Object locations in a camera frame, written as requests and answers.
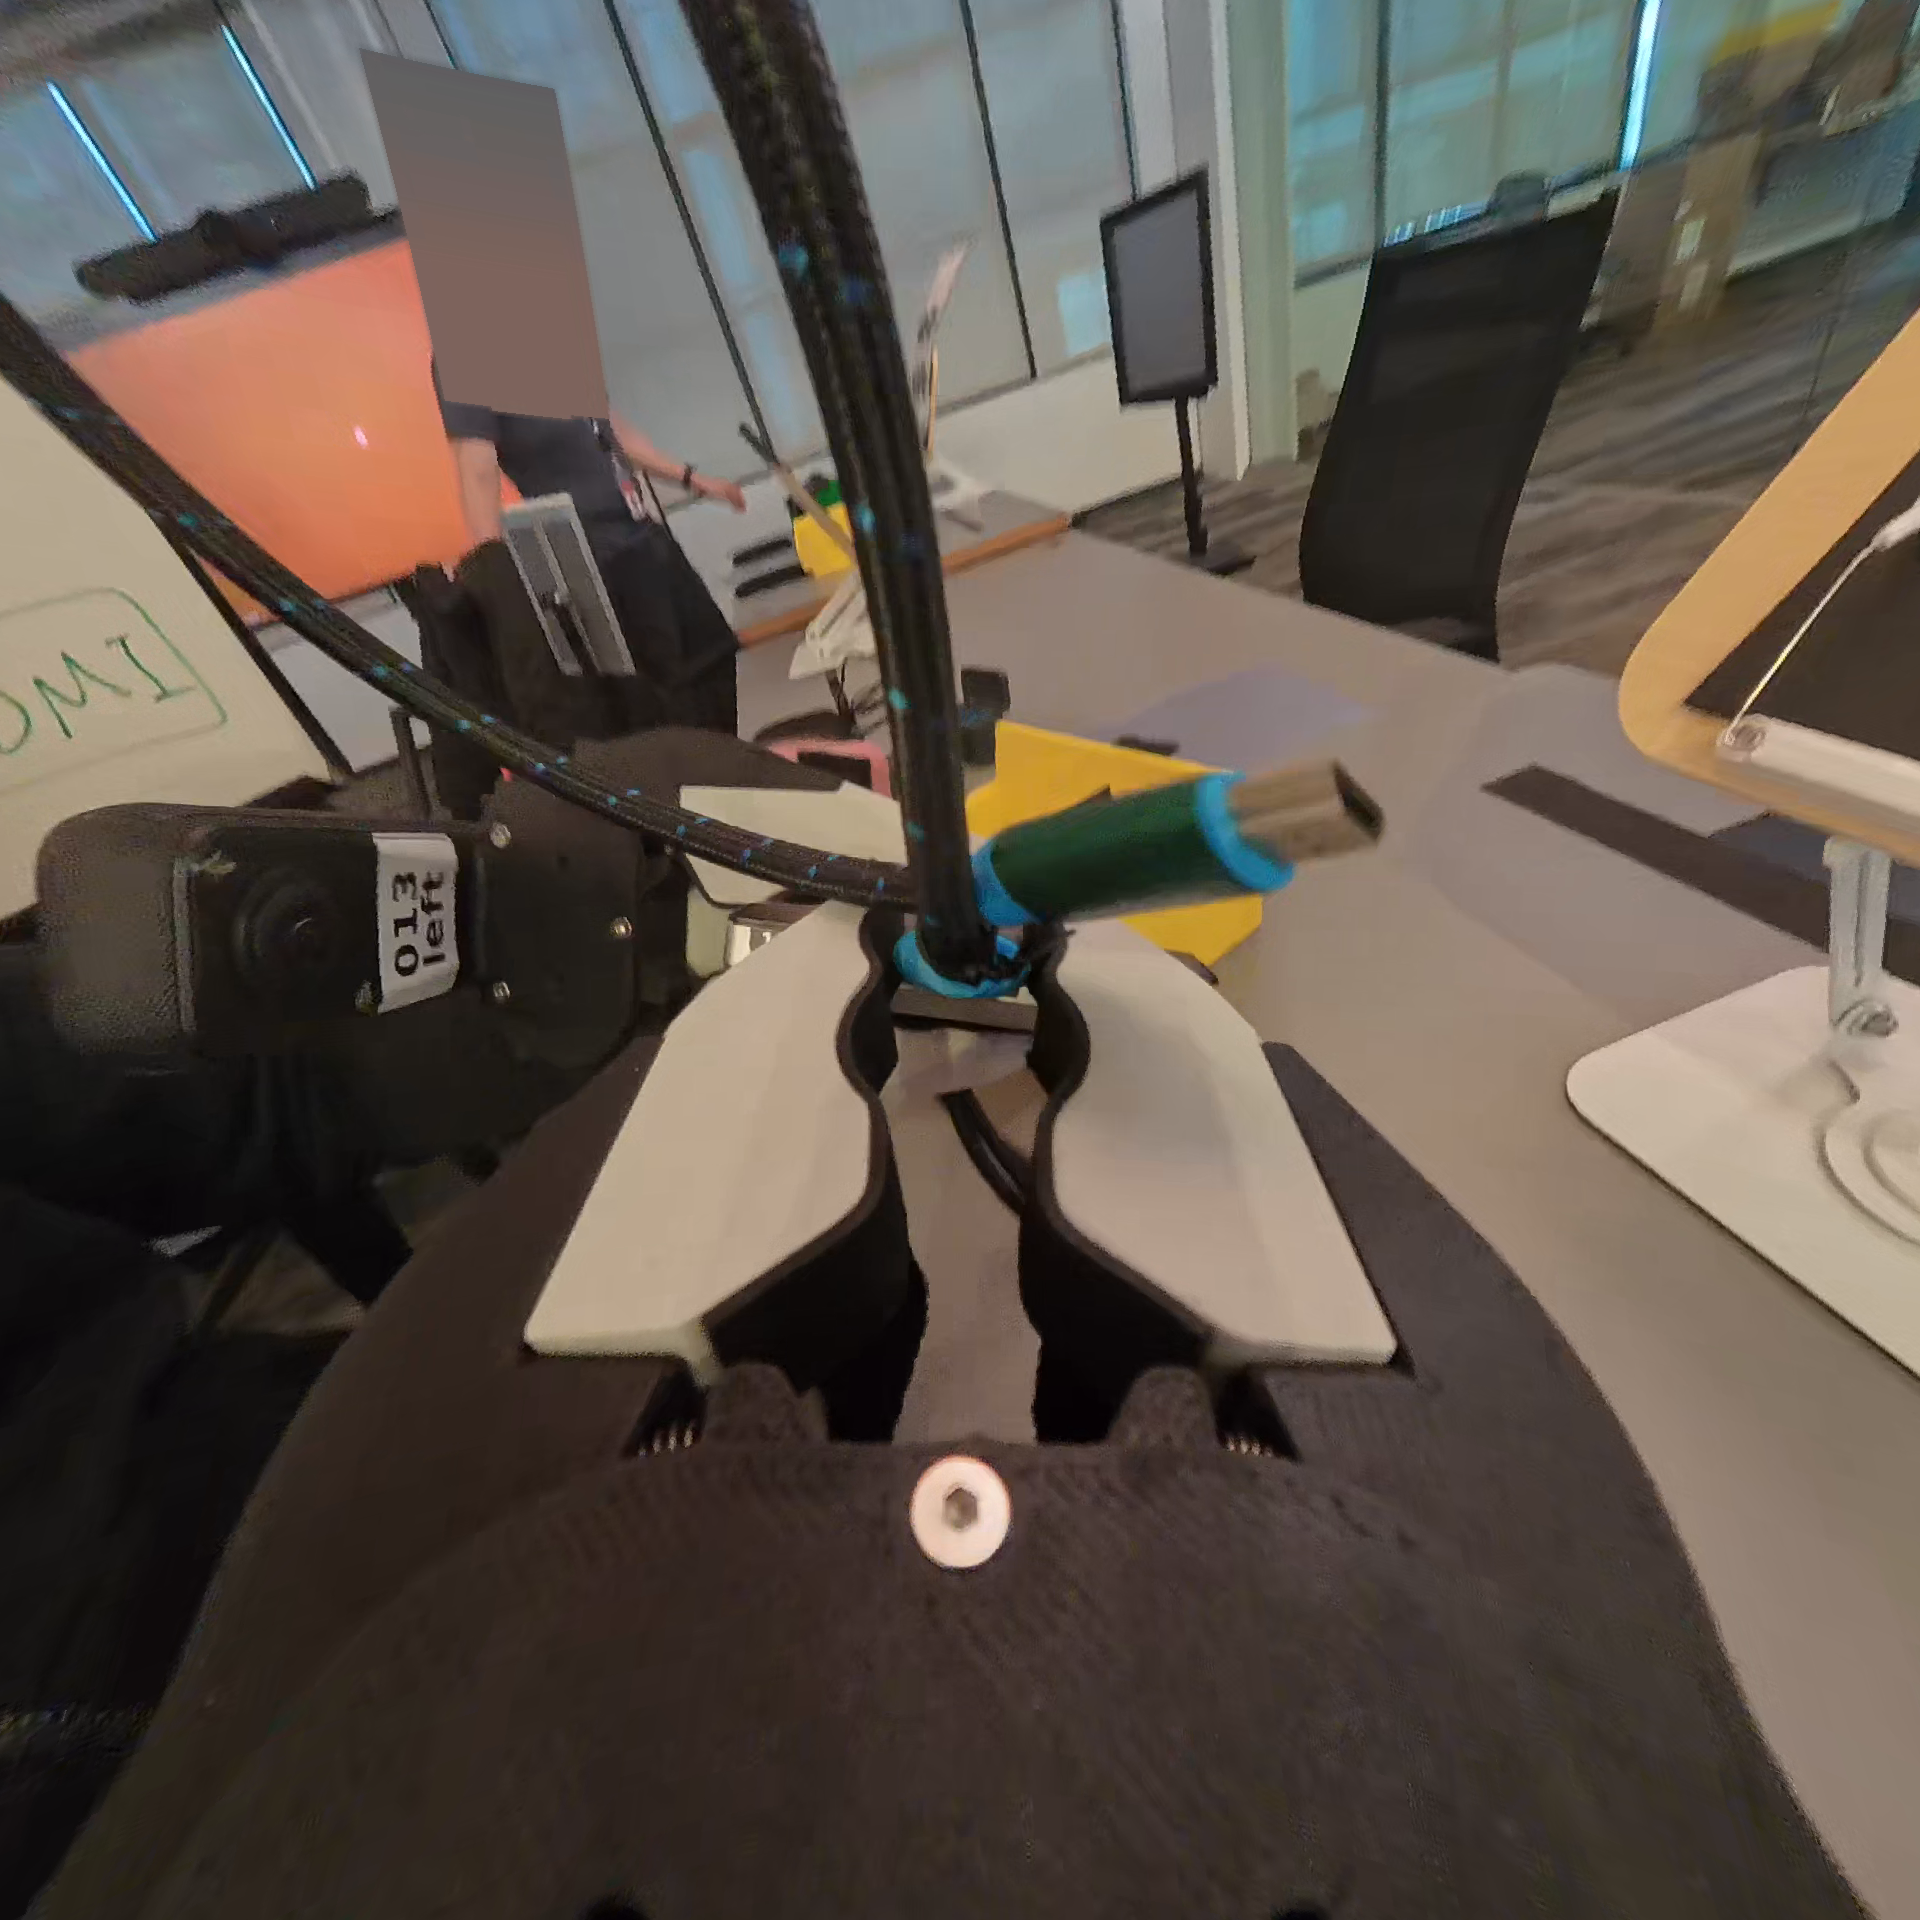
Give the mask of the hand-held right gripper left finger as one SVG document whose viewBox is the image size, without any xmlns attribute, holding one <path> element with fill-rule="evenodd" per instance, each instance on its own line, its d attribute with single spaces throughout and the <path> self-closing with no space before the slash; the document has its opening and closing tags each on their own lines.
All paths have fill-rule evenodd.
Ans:
<svg viewBox="0 0 1920 1920">
<path fill-rule="evenodd" d="M 924 1275 L 879 1093 L 891 909 L 829 902 L 666 1029 L 546 1281 L 541 1358 L 775 1366 L 829 1429 L 895 1429 Z"/>
</svg>

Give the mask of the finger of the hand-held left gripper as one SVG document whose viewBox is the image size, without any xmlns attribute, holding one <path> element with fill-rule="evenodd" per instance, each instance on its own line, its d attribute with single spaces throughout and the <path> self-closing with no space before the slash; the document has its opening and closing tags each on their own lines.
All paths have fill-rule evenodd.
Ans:
<svg viewBox="0 0 1920 1920">
<path fill-rule="evenodd" d="M 775 838 L 798 847 L 879 863 L 906 863 L 906 835 L 899 805 L 860 785 L 767 787 L 767 785 L 684 785 L 686 810 L 707 813 L 751 838 Z"/>
</svg>

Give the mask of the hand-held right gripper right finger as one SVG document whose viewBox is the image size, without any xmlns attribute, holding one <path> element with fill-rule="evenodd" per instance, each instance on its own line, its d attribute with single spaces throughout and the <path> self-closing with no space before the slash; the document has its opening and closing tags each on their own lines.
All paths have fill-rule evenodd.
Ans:
<svg viewBox="0 0 1920 1920">
<path fill-rule="evenodd" d="M 1379 1382 L 1401 1342 L 1257 1031 L 1123 924 L 1063 938 L 1030 986 L 1043 1090 L 1020 1214 L 1043 1445 L 1101 1445 L 1145 1377 L 1219 1425 L 1276 1380 Z"/>
</svg>

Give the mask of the yellow plastic bin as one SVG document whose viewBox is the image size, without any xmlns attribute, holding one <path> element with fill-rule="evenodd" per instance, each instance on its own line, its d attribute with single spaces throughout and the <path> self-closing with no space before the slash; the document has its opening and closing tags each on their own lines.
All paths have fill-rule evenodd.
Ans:
<svg viewBox="0 0 1920 1920">
<path fill-rule="evenodd" d="M 1002 721 L 994 738 L 994 771 L 972 785 L 967 796 L 967 825 L 977 846 L 1005 827 L 1099 796 L 1119 798 L 1213 773 L 1203 761 L 1124 750 L 1013 721 Z M 1222 895 L 1209 902 L 1137 909 L 1123 916 L 1123 924 L 1154 946 L 1186 954 L 1212 969 L 1260 932 L 1263 901 Z"/>
</svg>

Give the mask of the light wooden table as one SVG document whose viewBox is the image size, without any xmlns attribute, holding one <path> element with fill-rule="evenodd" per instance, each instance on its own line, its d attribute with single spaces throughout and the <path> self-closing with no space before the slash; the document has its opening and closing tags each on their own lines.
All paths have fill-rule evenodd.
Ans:
<svg viewBox="0 0 1920 1920">
<path fill-rule="evenodd" d="M 956 516 L 938 511 L 945 570 L 948 573 L 1011 557 L 1029 547 L 1063 538 L 1071 529 L 1067 511 L 1057 511 L 1025 497 L 1002 492 L 985 497 L 983 516 L 983 531 L 972 533 Z M 779 583 L 765 591 L 731 591 L 725 596 L 725 610 L 731 617 L 739 642 L 755 650 L 803 635 L 805 626 L 845 586 L 860 586 L 857 570 L 845 570 L 827 579 Z"/>
</svg>

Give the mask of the pale lilac sheet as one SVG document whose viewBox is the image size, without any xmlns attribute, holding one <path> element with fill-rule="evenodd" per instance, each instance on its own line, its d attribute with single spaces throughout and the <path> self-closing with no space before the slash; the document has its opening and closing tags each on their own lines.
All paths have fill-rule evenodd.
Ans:
<svg viewBox="0 0 1920 1920">
<path fill-rule="evenodd" d="M 1174 691 L 1093 726 L 1091 738 L 1110 745 L 1145 742 L 1166 757 L 1252 774 L 1300 761 L 1334 734 L 1370 717 L 1370 707 L 1347 692 L 1284 667 L 1262 666 Z"/>
</svg>

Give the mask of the white panel stand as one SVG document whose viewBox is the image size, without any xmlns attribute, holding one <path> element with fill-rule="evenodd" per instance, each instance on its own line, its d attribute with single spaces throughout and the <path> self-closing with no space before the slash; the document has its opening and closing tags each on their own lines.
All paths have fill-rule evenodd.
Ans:
<svg viewBox="0 0 1920 1920">
<path fill-rule="evenodd" d="M 1727 721 L 1666 710 L 1635 661 L 1626 738 L 1730 798 L 1827 829 L 1825 965 L 1700 1003 L 1567 1070 L 1578 1118 L 1908 1377 L 1917 1372 L 1916 988 L 1889 967 L 1890 875 L 1916 858 L 1916 757 L 1759 709 L 1853 577 L 1916 542 L 1889 516 L 1780 639 Z"/>
</svg>

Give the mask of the whiteboard with green writing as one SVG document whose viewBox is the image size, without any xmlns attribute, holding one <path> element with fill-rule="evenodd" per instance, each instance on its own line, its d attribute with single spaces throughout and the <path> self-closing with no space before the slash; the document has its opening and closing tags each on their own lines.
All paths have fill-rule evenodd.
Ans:
<svg viewBox="0 0 1920 1920">
<path fill-rule="evenodd" d="M 204 567 L 28 399 L 2 402 L 2 915 L 60 823 L 351 774 Z"/>
</svg>

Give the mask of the dark screen on floor stand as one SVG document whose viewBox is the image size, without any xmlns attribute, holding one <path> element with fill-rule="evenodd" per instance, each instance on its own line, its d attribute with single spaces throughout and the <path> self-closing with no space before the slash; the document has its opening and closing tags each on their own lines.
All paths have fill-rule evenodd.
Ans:
<svg viewBox="0 0 1920 1920">
<path fill-rule="evenodd" d="M 1186 564 L 1215 579 L 1242 573 L 1255 561 L 1212 542 L 1194 445 L 1194 406 L 1215 388 L 1209 170 L 1105 212 L 1099 250 L 1117 399 L 1172 412 Z"/>
</svg>

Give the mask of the black video bar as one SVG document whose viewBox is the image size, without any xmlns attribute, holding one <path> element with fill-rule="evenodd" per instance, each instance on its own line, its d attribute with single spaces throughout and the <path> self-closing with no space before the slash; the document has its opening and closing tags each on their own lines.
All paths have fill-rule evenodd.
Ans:
<svg viewBox="0 0 1920 1920">
<path fill-rule="evenodd" d="M 84 259 L 74 279 L 98 300 L 154 305 L 398 227 L 399 212 L 375 206 L 361 175 L 341 173 L 239 209 L 206 209 L 148 242 Z"/>
</svg>

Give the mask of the black office chair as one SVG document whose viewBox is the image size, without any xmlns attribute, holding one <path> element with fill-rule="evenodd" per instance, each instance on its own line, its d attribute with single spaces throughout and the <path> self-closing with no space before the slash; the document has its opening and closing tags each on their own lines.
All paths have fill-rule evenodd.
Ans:
<svg viewBox="0 0 1920 1920">
<path fill-rule="evenodd" d="M 1308 605 L 1499 658 L 1503 548 L 1619 190 L 1375 254 L 1298 542 Z"/>
</svg>

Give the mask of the wood-framed black panel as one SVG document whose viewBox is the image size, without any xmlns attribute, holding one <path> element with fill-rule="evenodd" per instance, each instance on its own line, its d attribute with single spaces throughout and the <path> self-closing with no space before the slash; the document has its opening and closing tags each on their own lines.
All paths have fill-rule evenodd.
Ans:
<svg viewBox="0 0 1920 1920">
<path fill-rule="evenodd" d="M 1628 741 L 1916 863 L 1916 479 L 1908 321 L 1644 634 Z"/>
</svg>

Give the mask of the cardboard box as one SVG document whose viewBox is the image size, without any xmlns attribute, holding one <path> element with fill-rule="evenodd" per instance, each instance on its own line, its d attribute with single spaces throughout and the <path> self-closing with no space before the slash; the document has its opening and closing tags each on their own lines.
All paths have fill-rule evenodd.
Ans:
<svg viewBox="0 0 1920 1920">
<path fill-rule="evenodd" d="M 1764 147 L 1757 127 L 1692 147 L 1652 308 L 1658 332 L 1690 330 L 1716 310 L 1753 209 Z"/>
</svg>

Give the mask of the orange wall screen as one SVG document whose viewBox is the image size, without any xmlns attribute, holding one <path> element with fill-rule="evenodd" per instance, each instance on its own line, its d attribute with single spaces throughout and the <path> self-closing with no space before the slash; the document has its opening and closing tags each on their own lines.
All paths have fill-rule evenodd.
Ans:
<svg viewBox="0 0 1920 1920">
<path fill-rule="evenodd" d="M 326 599 L 470 551 L 399 238 L 124 317 L 65 357 Z"/>
</svg>

